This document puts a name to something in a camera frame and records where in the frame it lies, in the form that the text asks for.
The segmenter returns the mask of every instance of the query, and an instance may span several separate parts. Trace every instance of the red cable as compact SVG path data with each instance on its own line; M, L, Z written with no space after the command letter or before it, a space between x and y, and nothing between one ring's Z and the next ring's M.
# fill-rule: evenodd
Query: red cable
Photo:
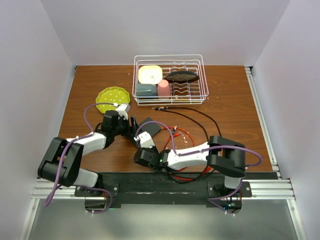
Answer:
M195 146L195 141L194 141L193 137L190 135L189 132L183 130L182 128L175 127L175 126L169 126L169 128L170 128L170 129L178 129L179 131L182 131L182 132L184 132L185 134L187 134L187 135L189 136L189 138L191 139L193 146ZM175 137L177 137L177 136L179 136L179 135L180 135L179 133L178 133L178 134L175 133L175 134L173 135L173 137L175 138ZM166 147L167 147L168 143L170 142L170 140L171 140L171 136L170 136L169 139L166 141L165 145L163 146L162 151L164 151L164 150L166 149ZM184 169L186 169L186 168L187 168L187 167L183 167L183 168L177 170L177 172L180 172L180 171L182 171L182 170L184 170ZM211 169L211 168L208 167L203 174L206 174L207 172L209 172L210 169ZM179 177L179 176L175 176L175 175L172 175L172 176L175 177L175 178L177 178L177 179L180 179L180 180L192 181L192 179L189 179L189 178Z

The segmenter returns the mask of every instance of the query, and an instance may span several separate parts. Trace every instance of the wooden table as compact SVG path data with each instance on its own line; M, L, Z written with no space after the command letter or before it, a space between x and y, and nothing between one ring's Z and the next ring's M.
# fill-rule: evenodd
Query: wooden table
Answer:
M187 105L213 117L219 124L222 136L245 144L251 150L260 153L264 159L262 164L251 167L248 171L271 172L264 136L259 123L256 107L251 94L247 75L243 66L206 66L206 79L209 96L203 104ZM86 125L83 112L95 103L100 91L118 86L132 92L133 66L78 66L69 99L64 112L59 136L73 138L90 132ZM138 106L131 96L129 116L136 116L138 123L146 117L163 122L170 126L187 130L194 138L196 145L206 141L203 130L185 117L155 111L151 106ZM203 124L209 136L218 135L216 126L205 116L190 110L177 110ZM88 111L87 118L91 125L102 122L103 114L93 107ZM169 137L168 131L161 131L154 137L159 150ZM191 147L192 143L186 136L175 138L177 149ZM146 172L148 168L133 162L136 147L126 138L117 136L111 147L90 153L82 158L81 167L95 172ZM246 153L246 163L255 163L257 157ZM189 170L202 171L202 167Z

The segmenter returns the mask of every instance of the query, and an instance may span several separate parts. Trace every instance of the black mounting base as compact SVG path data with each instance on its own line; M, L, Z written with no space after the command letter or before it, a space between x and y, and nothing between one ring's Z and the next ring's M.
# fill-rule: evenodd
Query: black mounting base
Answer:
M113 195L112 208L121 208L122 204L159 204L159 205L206 205L214 207L208 198L220 197L214 192L214 186L224 182L221 173L212 173L204 180L187 184L179 184L167 176L153 172L137 173L100 173L108 191ZM182 173L185 177L196 177L199 173ZM250 183L246 180L278 179L275 172L247 173L242 184L242 197L251 197ZM76 197L89 197L86 191L76 190ZM87 207L93 205L104 206L103 200L86 200Z

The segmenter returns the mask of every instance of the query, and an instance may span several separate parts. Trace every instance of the green perforated plate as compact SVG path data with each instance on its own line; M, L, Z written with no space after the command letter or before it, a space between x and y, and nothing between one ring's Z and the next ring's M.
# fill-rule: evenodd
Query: green perforated plate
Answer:
M101 91L95 99L96 103L117 103L117 104L128 104L130 103L129 93L122 87L112 86ZM107 110L115 110L116 107L108 104L96 105L96 108L103 114Z

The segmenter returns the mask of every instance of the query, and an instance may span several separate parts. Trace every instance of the pink cup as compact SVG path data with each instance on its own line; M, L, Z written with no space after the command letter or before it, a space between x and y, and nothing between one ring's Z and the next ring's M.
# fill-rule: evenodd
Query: pink cup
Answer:
M170 85L167 80L163 79L158 83L157 95L162 96L158 97L159 99L168 99L171 96Z

